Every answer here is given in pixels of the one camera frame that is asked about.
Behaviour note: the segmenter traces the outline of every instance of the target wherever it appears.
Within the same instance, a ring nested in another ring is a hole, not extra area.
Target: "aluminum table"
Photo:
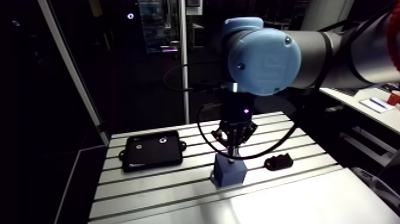
[[[282,112],[254,116],[258,129],[240,154],[276,143],[293,122]],[[205,133],[218,121],[203,122]],[[118,154],[130,136],[178,130],[187,143],[183,163],[124,173]],[[206,137],[220,150],[223,147]],[[264,160],[289,153],[292,167],[275,172]],[[340,166],[303,130],[272,153],[246,160],[243,184],[217,188],[210,181],[215,152],[196,124],[112,136],[89,215],[101,223],[400,223],[399,217],[350,170]]]

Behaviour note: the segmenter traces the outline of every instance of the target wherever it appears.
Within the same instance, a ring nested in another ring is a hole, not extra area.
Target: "desk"
[[[241,155],[272,146],[293,125],[282,112],[254,116],[254,122],[258,129]],[[210,133],[218,121],[201,125]],[[122,172],[117,156],[128,137],[166,130],[178,130],[187,143],[181,165]],[[266,158],[284,153],[293,158],[292,167],[275,172],[262,168]],[[89,223],[400,223],[378,196],[301,129],[273,153],[247,160],[249,171],[241,185],[213,185],[214,157],[196,124],[113,135]]]
[[[378,113],[359,103],[360,100],[376,97],[384,102],[389,98],[389,93],[378,88],[363,89],[358,91],[353,97],[330,88],[321,88],[320,91],[346,105],[365,114],[381,125],[400,135],[400,105],[396,109],[384,113]]]
[[[376,97],[382,101],[387,101],[389,98],[389,93],[385,92],[381,89],[378,88],[369,88],[369,89],[363,89],[358,91],[354,96],[350,96],[348,94],[344,94],[343,92],[339,92],[335,89],[330,89],[330,88],[321,88],[320,91],[338,101],[341,103],[355,109],[356,111],[366,115],[367,117],[371,118],[372,120],[375,120],[376,122],[380,123],[384,127],[387,127],[389,130],[393,131],[394,133],[397,133],[400,135],[400,105],[396,105],[396,109],[384,112],[384,113],[378,113],[375,112],[374,110],[360,104],[360,101],[363,99],[368,99],[372,97]],[[374,135],[368,133],[365,130],[362,130],[359,127],[353,128],[353,130],[359,132],[362,134],[364,137],[369,139],[369,141],[374,142],[375,144],[381,146],[384,150],[386,150],[388,153],[383,154],[383,155],[378,155],[376,152],[373,150],[369,149],[359,141],[355,140],[351,136],[348,135],[343,135],[343,139],[367,154],[369,157],[371,157],[373,160],[377,161],[379,164],[382,166],[392,166],[395,164],[398,164],[399,162],[395,163],[390,163],[391,161],[397,161],[400,159],[400,151],[397,149],[392,148],[382,140],[376,138]]]

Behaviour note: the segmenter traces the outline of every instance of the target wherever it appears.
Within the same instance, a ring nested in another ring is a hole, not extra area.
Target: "blue block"
[[[243,183],[247,173],[247,167],[243,160],[236,160],[229,163],[228,159],[222,155],[215,155],[214,180],[220,186],[230,186]]]

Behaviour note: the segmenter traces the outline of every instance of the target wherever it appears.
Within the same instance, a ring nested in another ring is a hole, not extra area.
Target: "white paper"
[[[394,106],[389,105],[386,102],[384,102],[376,97],[364,99],[364,100],[360,101],[360,104],[362,104],[378,113],[383,113],[383,112],[386,112],[386,111],[389,111],[389,110],[392,110],[395,108]]]

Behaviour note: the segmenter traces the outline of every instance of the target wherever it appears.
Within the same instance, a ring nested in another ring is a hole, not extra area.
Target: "red object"
[[[400,0],[397,0],[392,11],[392,15],[387,24],[386,39],[387,50],[389,51],[390,59],[397,71],[400,71],[400,56],[398,54],[397,33],[400,31]]]
[[[393,106],[400,103],[400,91],[393,91],[387,103]]]

